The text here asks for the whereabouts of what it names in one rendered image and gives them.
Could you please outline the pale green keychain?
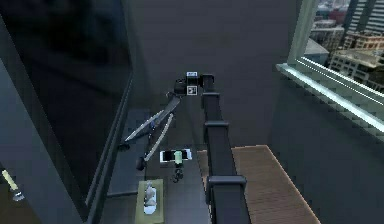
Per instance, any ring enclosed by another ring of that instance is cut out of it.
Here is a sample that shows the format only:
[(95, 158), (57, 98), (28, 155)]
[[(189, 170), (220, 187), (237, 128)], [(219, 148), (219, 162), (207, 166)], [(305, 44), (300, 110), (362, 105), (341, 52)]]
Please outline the pale green keychain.
[(176, 151), (174, 153), (175, 156), (175, 173), (172, 176), (172, 181), (174, 183), (179, 182), (183, 178), (183, 158), (182, 158), (182, 152), (181, 151)]

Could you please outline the dark grey television stand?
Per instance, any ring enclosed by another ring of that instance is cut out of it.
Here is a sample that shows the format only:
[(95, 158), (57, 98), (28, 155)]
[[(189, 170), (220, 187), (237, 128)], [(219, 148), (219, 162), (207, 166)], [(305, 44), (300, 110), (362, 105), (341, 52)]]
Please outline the dark grey television stand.
[(136, 161), (149, 145), (142, 137), (117, 152), (111, 182), (107, 190), (99, 224), (135, 224), (138, 183), (147, 179), (164, 181), (164, 224), (210, 224), (209, 210), (198, 164), (197, 135), (189, 111), (180, 106), (160, 148), (189, 148), (192, 158), (183, 163), (184, 177), (175, 183), (173, 164), (162, 164), (154, 154), (145, 170), (136, 169)]

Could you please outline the white mobile phone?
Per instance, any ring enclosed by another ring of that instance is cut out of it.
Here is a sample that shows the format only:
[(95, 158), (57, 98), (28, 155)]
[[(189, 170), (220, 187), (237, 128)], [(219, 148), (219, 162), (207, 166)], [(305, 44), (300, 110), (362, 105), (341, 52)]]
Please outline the white mobile phone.
[(192, 159), (192, 152), (190, 149), (168, 150), (168, 151), (160, 152), (160, 162), (163, 164), (174, 162), (175, 161), (174, 153), (176, 151), (182, 152), (183, 162)]

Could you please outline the pale yellow stick grey base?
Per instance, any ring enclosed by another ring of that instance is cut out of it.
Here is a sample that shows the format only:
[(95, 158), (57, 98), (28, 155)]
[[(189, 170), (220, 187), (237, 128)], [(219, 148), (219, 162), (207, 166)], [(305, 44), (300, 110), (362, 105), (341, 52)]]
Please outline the pale yellow stick grey base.
[(7, 184), (9, 185), (10, 190), (13, 193), (13, 200), (16, 202), (24, 200), (25, 197), (24, 197), (22, 191), (20, 190), (20, 188), (18, 187), (18, 185), (16, 184), (16, 182), (14, 181), (12, 176), (8, 173), (8, 171), (6, 169), (4, 169), (1, 171), (1, 174), (2, 174), (3, 178), (5, 179), (5, 181), (7, 182)]

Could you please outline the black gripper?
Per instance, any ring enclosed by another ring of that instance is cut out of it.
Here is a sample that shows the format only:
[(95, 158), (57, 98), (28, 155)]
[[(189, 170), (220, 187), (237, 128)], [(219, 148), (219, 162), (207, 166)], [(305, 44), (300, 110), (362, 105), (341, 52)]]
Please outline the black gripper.
[(130, 144), (136, 141), (138, 138), (143, 136), (151, 137), (152, 134), (156, 131), (156, 129), (166, 121), (158, 139), (155, 141), (151, 149), (145, 154), (143, 157), (140, 157), (137, 161), (136, 169), (142, 171), (147, 162), (154, 155), (156, 150), (159, 148), (162, 140), (166, 136), (170, 124), (173, 121), (174, 110), (180, 103), (181, 99), (187, 95), (187, 82), (186, 79), (177, 79), (174, 83), (174, 87), (172, 91), (169, 91), (166, 96), (168, 99), (168, 105), (160, 110), (158, 113), (147, 119), (144, 123), (142, 123), (137, 129), (135, 129), (131, 134), (129, 134), (124, 141), (118, 146), (119, 150), (127, 150), (130, 148)]

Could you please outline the green tissue box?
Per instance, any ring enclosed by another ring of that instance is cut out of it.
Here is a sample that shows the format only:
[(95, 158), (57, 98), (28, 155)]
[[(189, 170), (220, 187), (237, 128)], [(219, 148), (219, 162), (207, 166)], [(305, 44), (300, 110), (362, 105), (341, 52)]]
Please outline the green tissue box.
[(164, 224), (163, 191), (162, 179), (139, 182), (135, 224)]

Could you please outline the pale framed window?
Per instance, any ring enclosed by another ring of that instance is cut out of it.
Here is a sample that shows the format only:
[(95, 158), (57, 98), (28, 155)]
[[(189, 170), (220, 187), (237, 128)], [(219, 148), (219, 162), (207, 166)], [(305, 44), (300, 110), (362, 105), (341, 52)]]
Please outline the pale framed window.
[(301, 0), (277, 69), (384, 141), (384, 0)]

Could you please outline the large black television set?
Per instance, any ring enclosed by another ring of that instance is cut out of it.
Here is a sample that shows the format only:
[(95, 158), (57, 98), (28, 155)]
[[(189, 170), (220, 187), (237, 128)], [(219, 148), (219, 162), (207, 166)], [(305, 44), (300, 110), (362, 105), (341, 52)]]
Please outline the large black television set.
[(130, 74), (122, 0), (0, 0), (0, 15), (38, 98), (51, 160), (88, 220)]

